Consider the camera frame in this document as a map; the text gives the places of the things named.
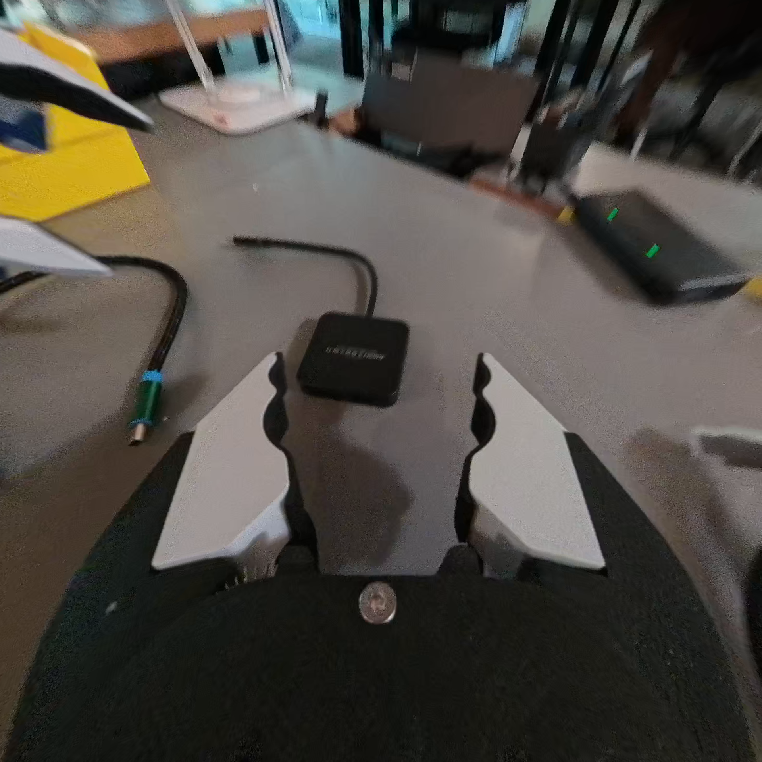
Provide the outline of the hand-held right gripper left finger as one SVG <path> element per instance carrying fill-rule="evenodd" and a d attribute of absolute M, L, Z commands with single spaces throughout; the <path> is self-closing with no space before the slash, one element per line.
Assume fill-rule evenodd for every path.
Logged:
<path fill-rule="evenodd" d="M 282 370 L 281 353 L 270 353 L 197 423 L 153 570 L 222 560 L 246 577 L 273 573 L 291 538 Z"/>

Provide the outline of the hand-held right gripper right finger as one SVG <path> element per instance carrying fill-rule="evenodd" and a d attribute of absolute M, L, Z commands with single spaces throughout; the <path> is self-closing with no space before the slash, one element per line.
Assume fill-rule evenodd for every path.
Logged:
<path fill-rule="evenodd" d="M 528 561 L 605 572 L 570 433 L 489 353 L 477 359 L 473 393 L 466 542 L 486 575 L 508 579 Z"/>

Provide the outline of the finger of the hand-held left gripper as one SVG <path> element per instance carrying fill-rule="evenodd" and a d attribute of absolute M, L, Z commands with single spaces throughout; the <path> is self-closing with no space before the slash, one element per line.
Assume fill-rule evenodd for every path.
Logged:
<path fill-rule="evenodd" d="M 9 31 L 2 31 L 1 95 L 116 127 L 142 132 L 154 128 L 147 114 Z"/>
<path fill-rule="evenodd" d="M 1 217 L 2 271 L 105 278 L 112 269 L 35 223 Z"/>

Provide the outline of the black hdmi cable green plugs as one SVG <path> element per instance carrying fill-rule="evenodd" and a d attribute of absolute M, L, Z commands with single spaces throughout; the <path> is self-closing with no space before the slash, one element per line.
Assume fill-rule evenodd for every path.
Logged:
<path fill-rule="evenodd" d="M 150 258 L 133 255 L 110 255 L 97 257 L 96 261 L 116 269 L 133 268 L 157 273 L 167 282 L 174 296 L 171 310 L 167 314 L 165 327 L 136 385 L 136 403 L 128 428 L 130 431 L 129 445 L 138 446 L 144 442 L 149 431 L 156 424 L 156 415 L 164 383 L 162 368 L 185 315 L 187 285 L 185 279 L 172 266 Z M 71 402 L 79 401 L 83 394 L 82 389 L 85 380 L 88 377 L 95 376 L 96 380 L 99 380 L 98 367 L 105 363 L 104 360 L 99 359 L 99 352 L 96 350 L 86 350 L 84 353 L 79 350 L 69 351 L 68 344 L 64 344 L 62 349 L 56 351 L 55 359 L 62 360 L 73 368 L 62 384 L 60 392 L 62 398 Z M 31 384 L 2 383 L 2 442 L 10 442 L 11 435 L 6 430 L 12 421 L 12 414 L 23 412 L 27 396 L 34 392 L 39 384 L 37 381 Z"/>

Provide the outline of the black usb hub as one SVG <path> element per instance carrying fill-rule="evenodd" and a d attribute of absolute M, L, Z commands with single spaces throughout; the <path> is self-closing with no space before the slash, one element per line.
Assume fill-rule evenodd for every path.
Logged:
<path fill-rule="evenodd" d="M 367 272 L 364 312 L 326 312 L 316 323 L 297 370 L 306 395 L 387 408 L 394 405 L 402 383 L 410 328 L 398 319 L 375 315 L 379 282 L 376 268 L 364 255 L 328 244 L 287 241 L 247 235 L 233 244 L 249 249 L 286 249 L 344 259 Z"/>

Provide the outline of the large yellow bin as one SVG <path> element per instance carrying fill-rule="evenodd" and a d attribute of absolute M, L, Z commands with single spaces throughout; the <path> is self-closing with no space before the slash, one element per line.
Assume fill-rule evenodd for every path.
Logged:
<path fill-rule="evenodd" d="M 78 41 L 35 24 L 9 32 L 109 89 Z M 149 184 L 126 128 L 3 97 L 1 106 L 3 216 L 39 223 Z"/>

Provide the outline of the white stand base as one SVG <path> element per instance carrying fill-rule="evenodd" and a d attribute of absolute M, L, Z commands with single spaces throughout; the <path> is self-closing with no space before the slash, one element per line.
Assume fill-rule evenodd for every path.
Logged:
<path fill-rule="evenodd" d="M 294 85 L 276 2 L 265 1 L 264 9 L 273 38 L 278 85 L 251 76 L 214 77 L 196 44 L 181 4 L 167 1 L 166 5 L 199 84 L 159 92 L 158 100 L 164 107 L 228 136 L 253 134 L 315 112 L 319 94 Z"/>

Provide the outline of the black metal stand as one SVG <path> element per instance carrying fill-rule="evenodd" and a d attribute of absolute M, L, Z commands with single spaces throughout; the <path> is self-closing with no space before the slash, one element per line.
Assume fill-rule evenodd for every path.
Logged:
<path fill-rule="evenodd" d="M 558 92 L 586 2 L 555 2 L 534 76 L 539 87 L 525 121 L 526 141 L 514 177 L 530 194 L 543 194 L 581 161 L 595 131 L 596 97 L 585 85 Z"/>

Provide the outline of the dark grey computer case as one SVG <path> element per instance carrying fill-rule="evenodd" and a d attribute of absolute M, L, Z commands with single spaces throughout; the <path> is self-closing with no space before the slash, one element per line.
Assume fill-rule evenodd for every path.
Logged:
<path fill-rule="evenodd" d="M 484 69 L 418 51 L 367 75 L 361 109 L 369 127 L 424 148 L 507 156 L 538 87 L 516 69 Z"/>

